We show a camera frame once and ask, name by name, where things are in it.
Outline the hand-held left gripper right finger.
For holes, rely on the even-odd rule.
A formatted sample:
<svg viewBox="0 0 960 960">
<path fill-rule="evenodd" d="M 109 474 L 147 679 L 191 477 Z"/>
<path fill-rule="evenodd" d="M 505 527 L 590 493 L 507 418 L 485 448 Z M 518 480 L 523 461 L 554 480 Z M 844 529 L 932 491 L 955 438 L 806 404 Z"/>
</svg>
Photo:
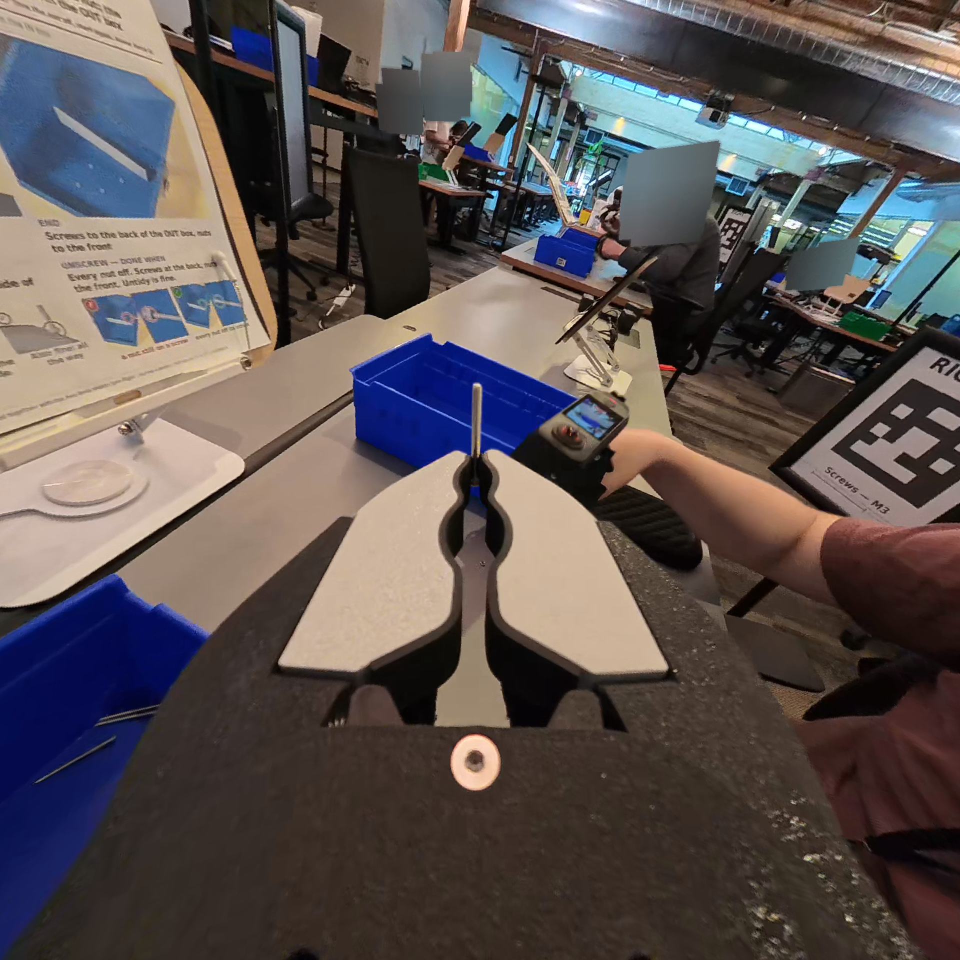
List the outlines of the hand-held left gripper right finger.
<svg viewBox="0 0 960 960">
<path fill-rule="evenodd" d="M 478 463 L 492 558 L 486 662 L 510 722 L 548 722 L 564 697 L 659 683 L 669 663 L 594 515 L 498 450 Z"/>
</svg>

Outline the tall black chair back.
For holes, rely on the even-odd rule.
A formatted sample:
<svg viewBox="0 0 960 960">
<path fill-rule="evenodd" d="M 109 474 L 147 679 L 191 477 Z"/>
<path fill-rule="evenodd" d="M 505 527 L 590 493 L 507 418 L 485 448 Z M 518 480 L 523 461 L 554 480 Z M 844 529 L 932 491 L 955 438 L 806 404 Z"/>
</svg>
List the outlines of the tall black chair back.
<svg viewBox="0 0 960 960">
<path fill-rule="evenodd" d="M 407 159 L 354 149 L 346 169 L 366 313 L 390 319 L 430 295 L 418 168 Z"/>
</svg>

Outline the person's right forearm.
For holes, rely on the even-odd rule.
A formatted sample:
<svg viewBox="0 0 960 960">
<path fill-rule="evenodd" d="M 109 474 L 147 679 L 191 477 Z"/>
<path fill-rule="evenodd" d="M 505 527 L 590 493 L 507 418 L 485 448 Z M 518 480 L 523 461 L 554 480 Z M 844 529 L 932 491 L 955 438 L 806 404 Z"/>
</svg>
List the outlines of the person's right forearm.
<svg viewBox="0 0 960 960">
<path fill-rule="evenodd" d="M 837 606 L 822 546 L 839 517 L 675 440 L 656 439 L 640 474 L 712 553 L 811 600 Z"/>
</svg>

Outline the white stand base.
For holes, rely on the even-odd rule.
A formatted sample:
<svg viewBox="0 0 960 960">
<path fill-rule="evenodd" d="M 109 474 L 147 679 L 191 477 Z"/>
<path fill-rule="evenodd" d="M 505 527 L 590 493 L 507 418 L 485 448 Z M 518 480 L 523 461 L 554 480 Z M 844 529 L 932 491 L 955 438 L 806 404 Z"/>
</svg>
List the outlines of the white stand base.
<svg viewBox="0 0 960 960">
<path fill-rule="evenodd" d="M 627 391 L 633 377 L 625 371 L 611 346 L 617 339 L 616 326 L 610 326 L 606 320 L 601 320 L 601 329 L 597 323 L 601 318 L 593 318 L 584 323 L 572 337 L 578 355 L 563 369 L 563 375 L 582 387 L 599 391 L 618 398 L 625 402 Z"/>
</svg>

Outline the wooden sign board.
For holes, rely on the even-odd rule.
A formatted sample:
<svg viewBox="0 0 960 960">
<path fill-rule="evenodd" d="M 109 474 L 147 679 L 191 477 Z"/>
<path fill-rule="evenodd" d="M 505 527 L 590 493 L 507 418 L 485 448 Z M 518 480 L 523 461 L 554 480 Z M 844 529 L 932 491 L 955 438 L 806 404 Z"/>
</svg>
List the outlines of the wooden sign board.
<svg viewBox="0 0 960 960">
<path fill-rule="evenodd" d="M 214 116 L 186 69 L 180 65 L 176 69 L 189 100 L 202 147 L 211 169 L 239 274 L 246 284 L 246 291 L 251 295 L 260 324 L 268 335 L 267 345 L 249 348 L 246 352 L 252 368 L 256 369 L 267 361 L 277 345 L 279 324 L 276 308 Z"/>
</svg>

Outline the dark tilted sign board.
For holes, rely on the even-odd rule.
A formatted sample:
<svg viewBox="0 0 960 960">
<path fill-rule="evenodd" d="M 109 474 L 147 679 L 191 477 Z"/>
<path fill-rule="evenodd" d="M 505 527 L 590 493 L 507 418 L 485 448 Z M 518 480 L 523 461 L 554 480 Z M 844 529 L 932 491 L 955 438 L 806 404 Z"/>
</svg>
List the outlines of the dark tilted sign board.
<svg viewBox="0 0 960 960">
<path fill-rule="evenodd" d="M 571 318 L 561 330 L 556 344 L 559 345 L 570 341 L 570 339 L 572 339 L 585 326 L 597 318 L 608 306 L 611 306 L 614 301 L 624 291 L 626 291 L 626 289 L 635 280 L 637 280 L 645 271 L 647 271 L 654 263 L 656 263 L 660 250 L 661 249 L 659 247 L 655 248 L 654 254 L 647 257 L 641 263 L 635 265 L 631 270 L 628 270 L 617 282 L 613 284 L 613 286 L 606 291 L 605 294 L 599 298 L 596 298 L 590 306 L 579 312 L 575 317 Z"/>
</svg>

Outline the printed instruction sheet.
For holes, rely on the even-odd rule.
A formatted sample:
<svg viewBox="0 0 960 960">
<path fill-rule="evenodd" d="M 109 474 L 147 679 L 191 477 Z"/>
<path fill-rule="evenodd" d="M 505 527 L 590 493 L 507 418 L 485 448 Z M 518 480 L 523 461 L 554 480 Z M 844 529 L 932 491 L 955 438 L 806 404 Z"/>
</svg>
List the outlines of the printed instruction sheet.
<svg viewBox="0 0 960 960">
<path fill-rule="evenodd" d="M 150 2 L 2 2 L 2 434 L 273 345 Z"/>
</svg>

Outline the grey trash bin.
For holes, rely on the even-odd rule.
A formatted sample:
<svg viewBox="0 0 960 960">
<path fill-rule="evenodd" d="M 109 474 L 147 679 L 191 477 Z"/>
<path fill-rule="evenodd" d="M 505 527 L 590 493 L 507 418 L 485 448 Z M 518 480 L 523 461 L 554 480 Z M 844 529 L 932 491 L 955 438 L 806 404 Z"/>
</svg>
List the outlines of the grey trash bin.
<svg viewBox="0 0 960 960">
<path fill-rule="evenodd" d="M 827 366 L 802 362 L 775 396 L 782 405 L 798 410 L 829 410 L 856 386 L 857 382 L 844 373 Z"/>
</svg>

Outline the wooden office desk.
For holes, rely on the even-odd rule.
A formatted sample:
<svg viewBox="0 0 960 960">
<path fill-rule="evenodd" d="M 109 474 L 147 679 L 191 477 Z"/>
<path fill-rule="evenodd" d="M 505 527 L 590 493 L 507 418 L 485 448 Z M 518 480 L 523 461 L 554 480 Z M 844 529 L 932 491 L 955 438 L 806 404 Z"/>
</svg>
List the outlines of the wooden office desk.
<svg viewBox="0 0 960 960">
<path fill-rule="evenodd" d="M 162 33 L 172 50 L 180 51 L 191 56 L 196 54 L 193 40 L 169 30 L 162 30 Z M 257 78 L 259 81 L 269 83 L 274 81 L 274 73 L 272 71 L 246 63 L 243 60 L 238 60 L 233 55 L 212 52 L 211 60 L 217 67 L 231 69 L 248 77 Z M 312 99 L 328 104 L 336 109 L 346 110 L 351 114 L 360 114 L 367 119 L 378 119 L 378 111 L 373 106 L 364 102 L 355 101 L 348 97 L 310 85 L 307 86 L 307 93 Z"/>
</svg>

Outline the framed marker sign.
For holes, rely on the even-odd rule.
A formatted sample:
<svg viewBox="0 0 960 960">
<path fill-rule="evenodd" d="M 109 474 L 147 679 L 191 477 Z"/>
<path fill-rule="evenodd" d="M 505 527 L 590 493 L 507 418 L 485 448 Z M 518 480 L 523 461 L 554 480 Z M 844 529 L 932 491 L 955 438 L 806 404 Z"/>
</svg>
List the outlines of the framed marker sign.
<svg viewBox="0 0 960 960">
<path fill-rule="evenodd" d="M 959 522 L 959 339 L 916 333 L 770 466 L 828 513 Z"/>
</svg>

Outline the person's right hand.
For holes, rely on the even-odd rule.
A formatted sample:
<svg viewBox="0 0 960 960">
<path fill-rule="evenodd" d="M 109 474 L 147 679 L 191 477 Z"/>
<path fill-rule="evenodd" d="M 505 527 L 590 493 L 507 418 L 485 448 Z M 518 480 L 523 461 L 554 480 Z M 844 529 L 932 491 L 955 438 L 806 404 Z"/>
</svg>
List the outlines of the person's right hand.
<svg viewBox="0 0 960 960">
<path fill-rule="evenodd" d="M 638 477 L 643 477 L 665 455 L 676 450 L 675 438 L 650 429 L 625 429 L 609 444 L 610 465 L 602 479 L 601 499 L 609 498 Z"/>
</svg>

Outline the hanging marker sign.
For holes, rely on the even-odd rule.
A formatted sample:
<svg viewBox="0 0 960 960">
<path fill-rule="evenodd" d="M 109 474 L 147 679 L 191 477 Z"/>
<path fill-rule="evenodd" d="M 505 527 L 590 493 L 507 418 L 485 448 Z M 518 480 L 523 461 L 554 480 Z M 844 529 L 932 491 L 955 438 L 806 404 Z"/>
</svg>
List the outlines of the hanging marker sign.
<svg viewBox="0 0 960 960">
<path fill-rule="evenodd" d="M 735 249 L 746 234 L 754 216 L 754 210 L 728 206 L 718 221 L 719 264 L 726 267 Z"/>
</svg>

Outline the blue divided parts bin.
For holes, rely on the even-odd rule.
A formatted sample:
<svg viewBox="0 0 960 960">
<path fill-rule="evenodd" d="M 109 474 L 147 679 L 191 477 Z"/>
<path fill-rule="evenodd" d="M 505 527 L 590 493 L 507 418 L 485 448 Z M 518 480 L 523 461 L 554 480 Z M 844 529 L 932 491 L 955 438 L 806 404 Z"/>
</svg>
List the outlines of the blue divided parts bin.
<svg viewBox="0 0 960 960">
<path fill-rule="evenodd" d="M 111 575 L 2 638 L 2 954 L 90 843 L 147 724 L 208 636 Z"/>
</svg>

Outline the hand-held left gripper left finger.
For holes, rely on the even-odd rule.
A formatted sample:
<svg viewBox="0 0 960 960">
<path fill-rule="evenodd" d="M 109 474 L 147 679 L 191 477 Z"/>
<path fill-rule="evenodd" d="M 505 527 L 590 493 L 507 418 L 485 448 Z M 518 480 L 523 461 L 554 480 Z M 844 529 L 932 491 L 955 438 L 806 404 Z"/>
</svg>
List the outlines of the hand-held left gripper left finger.
<svg viewBox="0 0 960 960">
<path fill-rule="evenodd" d="M 403 477 L 349 523 L 279 656 L 292 676 L 380 686 L 428 722 L 459 665 L 463 577 L 456 557 L 472 489 L 461 451 Z"/>
</svg>

